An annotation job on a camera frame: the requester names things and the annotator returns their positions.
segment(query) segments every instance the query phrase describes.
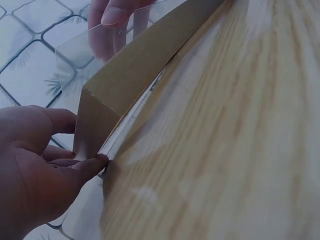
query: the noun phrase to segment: cardboard box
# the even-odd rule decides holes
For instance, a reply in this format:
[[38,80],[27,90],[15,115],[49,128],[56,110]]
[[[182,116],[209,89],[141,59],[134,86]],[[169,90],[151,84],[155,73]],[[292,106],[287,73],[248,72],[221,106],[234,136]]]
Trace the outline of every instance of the cardboard box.
[[93,158],[168,61],[223,0],[187,0],[124,47],[82,88],[73,151]]

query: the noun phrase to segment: transparent plastic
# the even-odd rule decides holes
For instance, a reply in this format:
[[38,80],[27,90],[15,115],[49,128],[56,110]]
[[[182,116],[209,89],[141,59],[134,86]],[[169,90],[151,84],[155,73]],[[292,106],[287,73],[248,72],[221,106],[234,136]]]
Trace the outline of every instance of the transparent plastic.
[[83,85],[117,52],[186,0],[163,0],[137,9],[128,24],[98,25],[55,49],[65,107],[77,114]]

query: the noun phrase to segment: human hand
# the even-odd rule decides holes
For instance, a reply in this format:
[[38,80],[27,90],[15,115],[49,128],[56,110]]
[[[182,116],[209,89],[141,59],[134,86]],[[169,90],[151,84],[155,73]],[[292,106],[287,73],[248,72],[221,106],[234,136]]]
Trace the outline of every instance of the human hand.
[[54,134],[74,133],[75,125],[76,116],[65,109],[0,109],[0,239],[20,240],[58,218],[108,164],[104,155],[77,161],[48,145]]
[[128,20],[133,16],[133,38],[148,26],[150,8],[156,0],[92,0],[88,15],[89,44],[96,58],[107,62],[126,45]]

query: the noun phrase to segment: wood grain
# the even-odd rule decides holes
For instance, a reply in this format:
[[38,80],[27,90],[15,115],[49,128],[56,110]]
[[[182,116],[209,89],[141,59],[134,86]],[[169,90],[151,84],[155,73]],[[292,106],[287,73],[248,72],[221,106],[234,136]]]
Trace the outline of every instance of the wood grain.
[[104,180],[105,240],[320,239],[320,1],[226,1]]

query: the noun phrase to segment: white tile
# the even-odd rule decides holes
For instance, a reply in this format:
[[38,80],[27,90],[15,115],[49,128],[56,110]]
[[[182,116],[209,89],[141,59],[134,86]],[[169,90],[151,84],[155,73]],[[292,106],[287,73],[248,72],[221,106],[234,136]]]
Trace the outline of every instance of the white tile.
[[6,11],[0,6],[0,18],[6,14]]
[[20,8],[23,4],[30,3],[34,0],[1,0],[1,7],[3,7],[8,13]]
[[40,33],[71,12],[55,0],[35,0],[14,12],[32,31]]
[[76,12],[76,10],[81,10],[85,6],[91,3],[90,0],[59,0],[63,5],[67,6],[68,8],[72,9]]
[[55,142],[52,141],[52,140],[49,141],[49,145],[52,145],[52,146],[55,146],[55,147],[59,147],[59,146],[58,146],[57,144],[55,144]]
[[32,230],[23,240],[68,240],[59,230],[42,225]]
[[61,224],[64,222],[67,214],[68,214],[68,210],[65,211],[65,213],[62,214],[62,215],[61,215],[60,217],[58,217],[57,219],[49,222],[49,224],[51,224],[52,226],[55,226],[55,227],[61,226]]
[[62,230],[75,240],[101,240],[100,217],[104,196],[101,178],[95,176],[69,208]]
[[[60,96],[51,106],[53,109],[66,109],[63,95]],[[61,144],[65,149],[72,151],[74,144],[74,134],[56,134],[54,135],[54,139]]]
[[88,28],[88,24],[85,20],[77,23],[79,19],[82,18],[79,16],[70,17],[66,21],[61,22],[46,32],[43,35],[43,39],[54,48],[68,42],[74,37],[85,32]]
[[90,5],[87,5],[80,11],[80,15],[84,17],[85,19],[88,19],[89,16],[89,11],[90,11]]
[[16,105],[15,102],[0,87],[0,109],[15,106],[15,105]]
[[59,79],[55,79],[57,74],[55,54],[43,43],[36,41],[29,45],[20,57],[24,59],[25,65],[15,68],[9,65],[0,74],[0,84],[21,105],[46,107],[56,95],[56,92],[50,91],[54,88],[50,85],[54,83],[48,80],[56,80],[55,90],[59,92],[61,89]]
[[32,39],[32,35],[12,16],[0,20],[0,69]]

